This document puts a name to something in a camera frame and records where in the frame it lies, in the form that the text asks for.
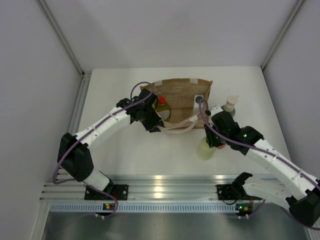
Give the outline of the yellow bottle red cap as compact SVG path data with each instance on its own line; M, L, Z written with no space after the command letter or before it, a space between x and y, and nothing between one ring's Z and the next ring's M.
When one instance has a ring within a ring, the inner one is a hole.
M170 122L171 120L171 107L164 96L158 96L155 104L155 110L160 115L163 121Z

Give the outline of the beige pump dispenser bottle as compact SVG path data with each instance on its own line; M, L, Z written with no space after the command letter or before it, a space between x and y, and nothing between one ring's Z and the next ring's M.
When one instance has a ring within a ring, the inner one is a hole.
M226 103L221 107L225 112L231 114L232 117L236 114L235 105L238 103L239 95L230 95L226 98Z

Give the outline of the pale green lotion bottle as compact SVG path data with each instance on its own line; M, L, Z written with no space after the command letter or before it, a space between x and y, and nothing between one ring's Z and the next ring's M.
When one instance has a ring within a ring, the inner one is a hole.
M196 154L201 160L209 160L213 156L216 150L217 148L214 146L210 147L209 144L207 143L207 138L203 137L200 140Z

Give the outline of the white tube black cap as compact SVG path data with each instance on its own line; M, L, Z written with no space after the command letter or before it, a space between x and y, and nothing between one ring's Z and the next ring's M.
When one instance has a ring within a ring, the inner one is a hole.
M194 101L193 101L193 110L192 110L192 114L193 115L197 115L200 113L200 107L203 107L203 95L195 95L194 96Z

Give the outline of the burlap canvas tote bag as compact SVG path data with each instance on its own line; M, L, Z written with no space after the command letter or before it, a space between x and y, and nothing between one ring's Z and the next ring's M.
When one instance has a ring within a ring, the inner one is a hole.
M213 82L200 78L170 78L155 81L154 94L165 97L171 107L170 122L159 126L166 134L182 134L192 129L202 129L204 121L199 114L193 114L194 96L203 95L208 100Z

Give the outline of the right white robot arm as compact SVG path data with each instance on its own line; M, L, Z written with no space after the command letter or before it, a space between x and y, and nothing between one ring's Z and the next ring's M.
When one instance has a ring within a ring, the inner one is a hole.
M277 151L251 126L240 127L229 112L215 106L200 110L210 147L228 145L272 174L278 184L268 183L248 172L232 183L239 198L258 197L282 207L300 224L313 228L320 218L320 180L305 172Z

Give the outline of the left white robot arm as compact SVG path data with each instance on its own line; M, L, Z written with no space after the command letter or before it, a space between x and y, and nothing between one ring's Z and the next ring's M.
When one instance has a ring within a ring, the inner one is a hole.
M67 132L60 141L58 166L73 181L93 187L102 200L109 199L113 194L113 181L95 167L92 151L117 131L134 122L142 123L150 133L159 132L163 121L154 108L156 103L158 97L144 88L138 96L120 100L93 125L75 134Z

